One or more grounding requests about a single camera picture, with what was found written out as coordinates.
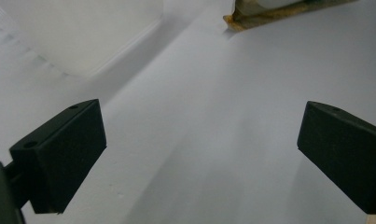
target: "black rubber pad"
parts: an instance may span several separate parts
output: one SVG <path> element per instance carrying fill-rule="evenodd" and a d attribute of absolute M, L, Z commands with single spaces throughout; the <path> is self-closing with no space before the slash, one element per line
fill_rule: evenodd
<path fill-rule="evenodd" d="M 376 127 L 337 107 L 308 102 L 299 150 L 367 214 L 376 214 Z"/>
<path fill-rule="evenodd" d="M 106 148 L 98 100 L 70 106 L 10 149 L 36 213 L 62 213 Z"/>

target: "white surface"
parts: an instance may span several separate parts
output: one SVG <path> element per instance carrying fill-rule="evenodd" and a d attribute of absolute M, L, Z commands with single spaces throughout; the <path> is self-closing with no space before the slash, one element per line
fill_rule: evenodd
<path fill-rule="evenodd" d="M 4 22 L 9 32 L 79 76 L 96 74 L 163 12 L 162 0 L 0 0 L 0 7 L 12 19 Z"/>
<path fill-rule="evenodd" d="M 376 125 L 376 1 L 234 34 L 231 1 L 165 1 L 111 71 L 70 77 L 0 30 L 0 161 L 69 105 L 99 98 L 108 148 L 63 215 L 28 223 L 365 223 L 297 149 L 308 100 Z"/>

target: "white floor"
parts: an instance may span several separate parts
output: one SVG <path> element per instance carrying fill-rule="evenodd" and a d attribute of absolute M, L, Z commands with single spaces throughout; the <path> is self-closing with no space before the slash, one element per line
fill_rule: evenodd
<path fill-rule="evenodd" d="M 376 125 L 376 0 L 235 34 L 231 0 L 166 0 L 161 23 L 97 77 L 58 71 L 0 30 L 0 161 L 99 98 L 108 148 L 62 215 L 29 224 L 348 223 L 366 215 L 297 148 L 307 101 Z"/>

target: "white table surface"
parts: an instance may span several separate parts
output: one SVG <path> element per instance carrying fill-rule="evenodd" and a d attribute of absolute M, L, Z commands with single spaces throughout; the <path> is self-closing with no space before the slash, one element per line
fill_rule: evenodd
<path fill-rule="evenodd" d="M 30 131 L 99 98 L 108 148 L 62 215 L 30 224 L 365 223 L 297 148 L 304 106 L 376 125 L 376 0 L 235 34 L 231 0 L 166 0 L 111 70 L 71 77 L 0 30 L 0 161 Z"/>

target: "small screw hole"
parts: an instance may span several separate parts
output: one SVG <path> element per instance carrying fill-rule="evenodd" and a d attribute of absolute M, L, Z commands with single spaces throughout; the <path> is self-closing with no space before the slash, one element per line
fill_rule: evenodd
<path fill-rule="evenodd" d="M 28 142 L 28 143 L 24 144 L 24 147 L 25 147 L 25 148 L 34 147 L 34 146 L 36 146 L 36 144 L 38 144 L 38 143 L 35 142 L 35 141 L 33 141 L 33 142 Z"/>

